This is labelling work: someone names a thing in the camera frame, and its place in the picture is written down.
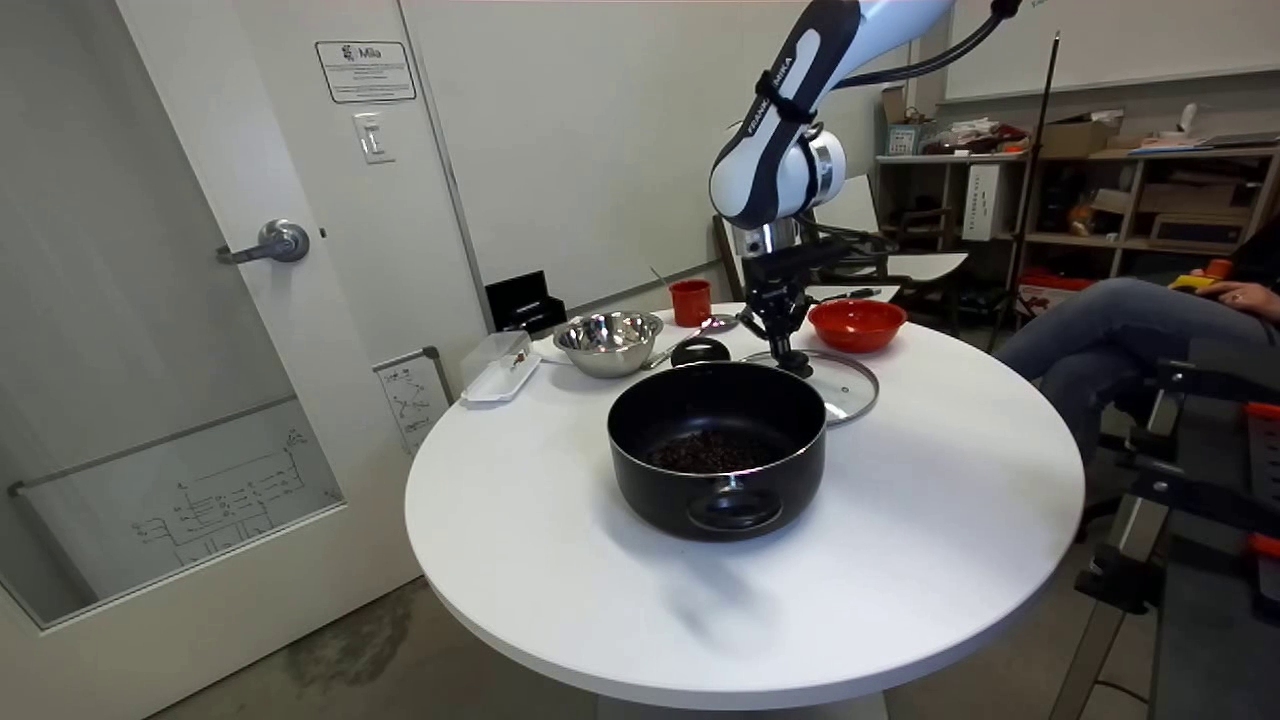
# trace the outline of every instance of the floor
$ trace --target floor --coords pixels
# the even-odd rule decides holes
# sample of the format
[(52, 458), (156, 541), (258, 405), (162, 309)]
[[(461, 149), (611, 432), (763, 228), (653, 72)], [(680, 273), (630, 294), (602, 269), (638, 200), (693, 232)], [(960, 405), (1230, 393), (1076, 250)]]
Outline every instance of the floor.
[[(1015, 631), (952, 673), (886, 691), (891, 720), (998, 716), (1039, 720), (1052, 710), (1086, 600), (1072, 593), (1082, 547), (1072, 547), (1052, 593)], [(1141, 720), (1151, 689), (1156, 622), (1128, 622), (1082, 720)], [(597, 701), (538, 679), (447, 622), (425, 581), (353, 613), (239, 675), (159, 711), (159, 720), (597, 720)]]

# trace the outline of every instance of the black device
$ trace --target black device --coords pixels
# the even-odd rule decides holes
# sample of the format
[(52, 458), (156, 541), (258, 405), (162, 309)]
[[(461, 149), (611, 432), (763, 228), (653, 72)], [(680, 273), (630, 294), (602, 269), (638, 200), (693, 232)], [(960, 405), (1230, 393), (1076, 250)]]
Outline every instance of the black device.
[(542, 273), (483, 283), (483, 297), (494, 331), (546, 331), (569, 322)]

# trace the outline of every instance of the person's arm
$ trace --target person's arm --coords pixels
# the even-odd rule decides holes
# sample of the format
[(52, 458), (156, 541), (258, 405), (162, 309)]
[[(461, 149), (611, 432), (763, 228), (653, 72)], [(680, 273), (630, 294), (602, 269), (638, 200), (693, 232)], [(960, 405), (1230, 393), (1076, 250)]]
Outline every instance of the person's arm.
[(1209, 289), (1209, 297), (1216, 297), (1227, 309), (1240, 309), (1240, 312), (1253, 312), (1253, 316), (1280, 326), (1280, 297), (1266, 283), (1216, 280)]

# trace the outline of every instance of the metal bowl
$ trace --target metal bowl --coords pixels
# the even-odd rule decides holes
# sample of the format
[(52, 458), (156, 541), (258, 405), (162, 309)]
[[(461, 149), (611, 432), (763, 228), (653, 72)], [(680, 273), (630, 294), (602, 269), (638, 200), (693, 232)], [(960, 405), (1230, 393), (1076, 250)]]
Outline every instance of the metal bowl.
[(653, 359), (655, 316), (590, 312), (554, 331), (554, 349), (586, 377), (630, 377)]

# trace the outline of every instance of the red object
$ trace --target red object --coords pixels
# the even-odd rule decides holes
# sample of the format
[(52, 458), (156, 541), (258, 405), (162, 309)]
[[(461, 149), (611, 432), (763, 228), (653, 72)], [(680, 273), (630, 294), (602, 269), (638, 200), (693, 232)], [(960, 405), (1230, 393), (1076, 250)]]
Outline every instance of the red object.
[(1260, 560), (1280, 560), (1280, 541), (1277, 535), (1263, 535), (1263, 534), (1246, 534), (1246, 547), (1253, 547), (1253, 558), (1260, 558)]
[(1244, 416), (1263, 419), (1263, 426), (1280, 426), (1280, 405), (1246, 402)]
[(812, 306), (809, 326), (834, 353), (879, 353), (908, 312), (879, 302), (827, 302)]
[(673, 283), (673, 316), (680, 329), (699, 329), (713, 316), (713, 283), (706, 280)]

